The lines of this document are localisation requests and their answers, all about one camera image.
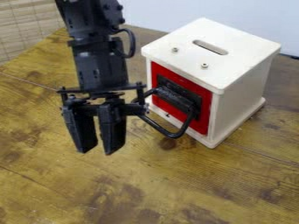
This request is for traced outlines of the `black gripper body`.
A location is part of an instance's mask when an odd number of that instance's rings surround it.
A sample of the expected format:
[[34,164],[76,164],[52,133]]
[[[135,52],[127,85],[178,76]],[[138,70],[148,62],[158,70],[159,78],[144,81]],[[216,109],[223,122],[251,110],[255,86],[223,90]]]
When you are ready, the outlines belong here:
[[144,88],[140,82],[131,83],[127,73],[127,56],[123,41],[111,39],[74,39],[72,50],[78,87],[63,87],[60,112],[64,116],[103,114],[143,116],[147,112]]

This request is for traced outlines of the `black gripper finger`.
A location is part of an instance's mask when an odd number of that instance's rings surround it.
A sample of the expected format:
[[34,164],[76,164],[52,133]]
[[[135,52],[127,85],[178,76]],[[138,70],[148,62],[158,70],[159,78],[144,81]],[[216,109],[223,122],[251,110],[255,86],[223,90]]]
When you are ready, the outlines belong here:
[[119,104],[106,102],[98,107],[98,118],[104,152],[111,155],[126,144],[127,117],[120,112]]
[[80,153],[87,153],[99,143],[94,117],[64,106],[62,115],[72,141]]

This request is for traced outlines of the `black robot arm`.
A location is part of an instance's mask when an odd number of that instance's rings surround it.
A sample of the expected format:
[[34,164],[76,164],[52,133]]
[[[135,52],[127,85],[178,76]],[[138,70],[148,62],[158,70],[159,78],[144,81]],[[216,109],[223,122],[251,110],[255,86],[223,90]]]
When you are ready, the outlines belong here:
[[62,115],[78,151],[103,144],[115,153],[126,144],[127,118],[146,113],[146,85],[131,83],[127,59],[135,56],[136,37],[124,51],[120,32],[123,5],[118,0],[55,0],[67,26],[79,87],[62,88]]

